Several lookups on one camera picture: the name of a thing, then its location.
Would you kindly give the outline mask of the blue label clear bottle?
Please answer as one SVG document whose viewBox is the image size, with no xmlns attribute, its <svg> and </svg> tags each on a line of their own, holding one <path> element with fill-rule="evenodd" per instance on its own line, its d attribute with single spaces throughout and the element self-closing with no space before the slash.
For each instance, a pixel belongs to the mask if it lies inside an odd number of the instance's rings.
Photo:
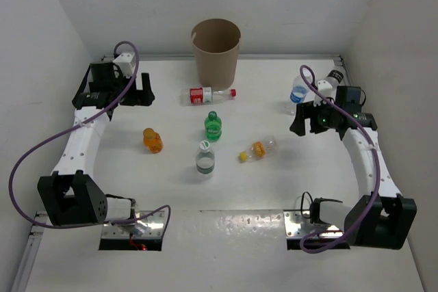
<svg viewBox="0 0 438 292">
<path fill-rule="evenodd" d="M 312 83 L 313 81 L 311 73 L 307 70 L 304 71 L 304 78 L 302 78 L 301 75 L 298 75 L 293 81 L 289 101 L 285 105 L 285 111 L 290 115 L 295 115 L 296 106 L 305 101 L 305 98 L 310 91 L 309 86 L 305 81 L 308 81 L 309 83 Z"/>
</svg>

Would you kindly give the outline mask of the orange juice bottle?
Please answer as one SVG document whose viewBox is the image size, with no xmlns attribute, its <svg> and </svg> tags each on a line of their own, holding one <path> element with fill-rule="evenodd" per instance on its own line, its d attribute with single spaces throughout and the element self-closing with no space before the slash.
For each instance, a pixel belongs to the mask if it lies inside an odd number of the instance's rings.
<svg viewBox="0 0 438 292">
<path fill-rule="evenodd" d="M 151 153 L 159 153 L 163 149 L 162 139 L 152 128 L 146 128 L 143 131 L 143 143 Z"/>
</svg>

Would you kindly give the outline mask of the black label clear bottle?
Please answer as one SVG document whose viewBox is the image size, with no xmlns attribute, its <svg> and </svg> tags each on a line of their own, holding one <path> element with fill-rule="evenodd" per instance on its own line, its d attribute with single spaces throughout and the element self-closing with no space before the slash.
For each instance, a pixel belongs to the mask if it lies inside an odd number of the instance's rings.
<svg viewBox="0 0 438 292">
<path fill-rule="evenodd" d="M 331 87 L 335 90 L 341 82 L 344 80 L 344 69 L 340 67 L 334 67 L 329 74 L 324 78 Z"/>
</svg>

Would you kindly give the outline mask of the clear bottle yellow cap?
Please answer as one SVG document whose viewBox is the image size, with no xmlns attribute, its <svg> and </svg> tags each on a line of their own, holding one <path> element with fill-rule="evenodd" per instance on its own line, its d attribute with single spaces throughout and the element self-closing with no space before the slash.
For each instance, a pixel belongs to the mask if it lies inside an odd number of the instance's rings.
<svg viewBox="0 0 438 292">
<path fill-rule="evenodd" d="M 273 155 L 278 149 L 276 138 L 271 135 L 252 143 L 247 150 L 242 151 L 238 159 L 241 163 L 258 161 Z"/>
</svg>

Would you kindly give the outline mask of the red label clear bottle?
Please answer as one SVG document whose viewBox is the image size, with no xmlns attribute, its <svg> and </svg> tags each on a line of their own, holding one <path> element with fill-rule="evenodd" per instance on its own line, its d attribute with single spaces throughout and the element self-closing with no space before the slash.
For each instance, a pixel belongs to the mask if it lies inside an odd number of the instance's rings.
<svg viewBox="0 0 438 292">
<path fill-rule="evenodd" d="M 229 101 L 236 95 L 236 89 L 213 90 L 211 87 L 201 87 L 182 90 L 179 99 L 182 105 L 206 105 Z"/>
</svg>

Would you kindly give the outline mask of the clear bottle green cap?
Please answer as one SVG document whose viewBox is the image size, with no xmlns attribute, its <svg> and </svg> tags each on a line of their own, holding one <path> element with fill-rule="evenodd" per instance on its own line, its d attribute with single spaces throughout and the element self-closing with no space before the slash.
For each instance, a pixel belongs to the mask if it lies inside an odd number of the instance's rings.
<svg viewBox="0 0 438 292">
<path fill-rule="evenodd" d="M 203 140 L 198 145 L 198 150 L 195 156 L 195 166 L 198 174 L 204 178 L 212 177 L 215 169 L 215 153 L 211 143 Z"/>
</svg>

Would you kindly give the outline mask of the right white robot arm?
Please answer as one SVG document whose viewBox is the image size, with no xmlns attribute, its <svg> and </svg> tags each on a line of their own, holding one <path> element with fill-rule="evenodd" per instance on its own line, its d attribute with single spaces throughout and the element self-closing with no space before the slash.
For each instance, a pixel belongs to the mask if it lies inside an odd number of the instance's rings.
<svg viewBox="0 0 438 292">
<path fill-rule="evenodd" d="M 405 198 L 396 187 L 378 147 L 377 124 L 372 114 L 363 112 L 362 90 L 339 86 L 331 104 L 299 104 L 289 128 L 298 136 L 336 131 L 348 151 L 359 186 L 359 199 L 353 207 L 342 201 L 316 198 L 309 207 L 309 221 L 319 227 L 334 225 L 346 233 L 350 246 L 399 250 L 417 213 L 412 198 Z"/>
</svg>

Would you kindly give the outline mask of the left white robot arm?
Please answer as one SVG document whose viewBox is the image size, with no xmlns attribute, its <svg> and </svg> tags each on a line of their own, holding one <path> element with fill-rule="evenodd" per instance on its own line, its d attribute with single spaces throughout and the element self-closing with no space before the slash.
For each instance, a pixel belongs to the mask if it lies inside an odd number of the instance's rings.
<svg viewBox="0 0 438 292">
<path fill-rule="evenodd" d="M 149 75 L 136 87 L 138 61 L 123 53 L 111 62 L 89 66 L 72 103 L 73 130 L 52 173 L 40 177 L 37 188 L 51 224 L 74 228 L 133 217 L 132 198 L 105 194 L 94 181 L 94 162 L 107 125 L 118 105 L 152 104 L 155 96 Z"/>
</svg>

